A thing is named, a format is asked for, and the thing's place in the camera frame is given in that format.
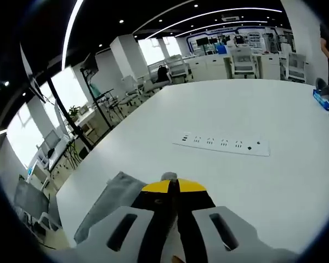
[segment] white chair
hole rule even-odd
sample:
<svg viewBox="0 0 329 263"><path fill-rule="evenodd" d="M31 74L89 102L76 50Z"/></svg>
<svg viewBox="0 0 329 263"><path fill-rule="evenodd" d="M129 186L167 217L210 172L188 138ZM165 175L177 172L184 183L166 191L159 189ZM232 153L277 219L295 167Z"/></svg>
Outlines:
<svg viewBox="0 0 329 263"><path fill-rule="evenodd" d="M139 100L139 105L143 103L142 99L140 98L140 90L138 89L138 83L135 81L135 79L132 76L126 76L122 79L122 82L124 83L123 88L125 91L125 94L123 97L118 98L118 106L138 106L136 103L136 99Z"/></svg>
<svg viewBox="0 0 329 263"><path fill-rule="evenodd" d="M164 61L166 62L166 66L168 67L171 79L183 77L184 82L186 82L185 78L189 75L189 67L184 62L181 55L171 56L170 58L165 59Z"/></svg>
<svg viewBox="0 0 329 263"><path fill-rule="evenodd" d="M141 96L149 98L155 94L156 90L162 89L164 86L170 85L171 81L162 81L153 83L149 75L138 78L138 86Z"/></svg>
<svg viewBox="0 0 329 263"><path fill-rule="evenodd" d="M250 47L231 48L232 74L233 75L254 75L256 77L256 66L252 58Z"/></svg>
<svg viewBox="0 0 329 263"><path fill-rule="evenodd" d="M286 79L289 81L305 83L306 56L297 53L289 53L286 60Z"/></svg>

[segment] black ceiling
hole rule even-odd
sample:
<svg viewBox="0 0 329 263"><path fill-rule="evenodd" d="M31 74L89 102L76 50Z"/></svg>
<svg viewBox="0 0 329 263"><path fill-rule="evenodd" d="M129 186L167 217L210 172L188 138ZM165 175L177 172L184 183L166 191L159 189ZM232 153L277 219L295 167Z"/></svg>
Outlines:
<svg viewBox="0 0 329 263"><path fill-rule="evenodd" d="M112 1L110 3L110 1L102 0L84 0L73 25L69 41L71 55L67 58L66 64L74 65L82 61L90 51L108 47L115 37L133 33L154 16L183 1ZM0 115L13 94L21 94L24 90L27 92L25 97L18 96L15 103L10 104L10 113L1 119L1 127L7 126L20 105L32 98L32 94L27 90L27 78L21 62L19 42L22 43L33 72L43 71L49 61L59 57L62 53L65 31L75 2L76 0L19 0L7 3L6 0L1 0ZM163 14L134 34L138 36L138 39L142 39L180 20L219 9L238 7L282 10L283 13L243 10L232 11L229 14L243 15L244 20L265 20L270 26L283 24L283 27L290 27L279 0L256 0L253 2L246 0L201 0L186 3ZM221 14L206 15L184 22L159 33L156 37L169 36L172 31L185 32L222 22ZM61 63L59 62L50 70L51 74L57 73L60 68ZM10 82L8 87L3 85L5 81Z"/></svg>

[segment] office chair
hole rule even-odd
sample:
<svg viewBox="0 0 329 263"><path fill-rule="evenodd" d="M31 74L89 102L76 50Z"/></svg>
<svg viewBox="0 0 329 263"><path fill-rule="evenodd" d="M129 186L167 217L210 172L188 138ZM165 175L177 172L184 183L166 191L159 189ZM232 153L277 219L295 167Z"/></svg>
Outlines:
<svg viewBox="0 0 329 263"><path fill-rule="evenodd" d="M57 231L62 228L56 195L49 200L42 191L22 178L17 184L14 204L31 215L44 229Z"/></svg>
<svg viewBox="0 0 329 263"><path fill-rule="evenodd" d="M286 79L294 82L306 82L305 74L306 56L297 53L289 53L286 63Z"/></svg>
<svg viewBox="0 0 329 263"><path fill-rule="evenodd" d="M184 78L184 83L186 82L186 77L189 75L189 67L184 62L181 55L174 55L164 60L169 70L171 79Z"/></svg>
<svg viewBox="0 0 329 263"><path fill-rule="evenodd" d="M231 48L230 54L233 75L244 75L244 78L247 78L247 75L254 75L256 78L256 66L250 47Z"/></svg>
<svg viewBox="0 0 329 263"><path fill-rule="evenodd" d="M138 84L137 82L134 80L134 78L132 76L126 76L122 79L122 82L124 83L123 87L125 89L125 94L123 98L120 98L118 101L118 106L120 106L120 109L123 111L124 110L124 106L135 106L138 107L137 103L136 103L136 99L139 100L139 104L143 103L142 99L140 98L140 91L138 89Z"/></svg>
<svg viewBox="0 0 329 263"><path fill-rule="evenodd" d="M138 89L138 83L130 75L124 77L122 79L122 82L124 83L123 87L125 88L126 93L125 93L125 97L120 100L119 105L130 104L130 106L132 106L132 101L134 101L134 99L138 98L140 95L140 91Z"/></svg>
<svg viewBox="0 0 329 263"><path fill-rule="evenodd" d="M156 93L156 91L161 90L164 86L170 85L171 81L159 81L153 83L150 76L146 75L138 78L139 90L141 91L141 96L148 99Z"/></svg>

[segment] computer monitor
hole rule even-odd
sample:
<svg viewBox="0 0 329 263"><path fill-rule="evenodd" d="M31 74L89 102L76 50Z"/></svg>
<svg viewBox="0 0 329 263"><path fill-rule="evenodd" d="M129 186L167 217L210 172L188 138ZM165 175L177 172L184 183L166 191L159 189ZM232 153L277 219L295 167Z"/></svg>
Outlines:
<svg viewBox="0 0 329 263"><path fill-rule="evenodd" d="M60 137L58 137L58 135L56 134L56 132L54 130L50 131L50 133L48 134L48 136L46 136L44 138L44 142L47 144L47 146L50 149L53 149L56 147L56 145L59 143L60 141Z"/></svg>
<svg viewBox="0 0 329 263"><path fill-rule="evenodd" d="M218 42L218 40L217 40L216 38L211 38L211 39L209 40L209 43L210 43L210 44L217 43L217 42Z"/></svg>
<svg viewBox="0 0 329 263"><path fill-rule="evenodd" d="M81 68L84 69L84 74L87 80L90 81L92 77L99 71L98 64L95 59L95 54L90 53L82 63Z"/></svg>
<svg viewBox="0 0 329 263"><path fill-rule="evenodd" d="M197 45L207 45L208 44L208 38L204 37L204 38L197 39L196 44Z"/></svg>

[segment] window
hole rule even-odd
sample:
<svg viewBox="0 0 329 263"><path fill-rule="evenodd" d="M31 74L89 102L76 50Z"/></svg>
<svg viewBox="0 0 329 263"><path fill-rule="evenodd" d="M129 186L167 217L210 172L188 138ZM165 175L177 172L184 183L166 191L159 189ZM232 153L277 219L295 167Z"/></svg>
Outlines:
<svg viewBox="0 0 329 263"><path fill-rule="evenodd" d="M19 109L7 128L7 139L20 162L27 168L44 141L26 103Z"/></svg>
<svg viewBox="0 0 329 263"><path fill-rule="evenodd" d="M81 107L88 102L71 67L57 73L52 81L67 111L72 106Z"/></svg>
<svg viewBox="0 0 329 263"><path fill-rule="evenodd" d="M163 41L166 45L169 56L181 55L181 51L175 37L164 37Z"/></svg>
<svg viewBox="0 0 329 263"><path fill-rule="evenodd" d="M142 39L139 40L138 43L141 51L143 52L147 65L151 65L165 59L157 39Z"/></svg>
<svg viewBox="0 0 329 263"><path fill-rule="evenodd" d="M49 100L46 103L42 102L42 104L53 126L57 128L58 126L60 126L60 123L59 120L57 119L55 108L53 105L55 104L55 97L53 96L47 82L45 82L43 85L40 86L40 91Z"/></svg>
<svg viewBox="0 0 329 263"><path fill-rule="evenodd" d="M60 97L62 104L65 106L66 111L72 106L83 106L88 100L85 96L82 87L80 86L73 69L71 67L57 73L52 77L56 92ZM47 101L43 103L43 107L49 116L53 126L57 128L60 124L55 113L55 97L53 96L48 83L44 83L40 86L42 94L51 102Z"/></svg>

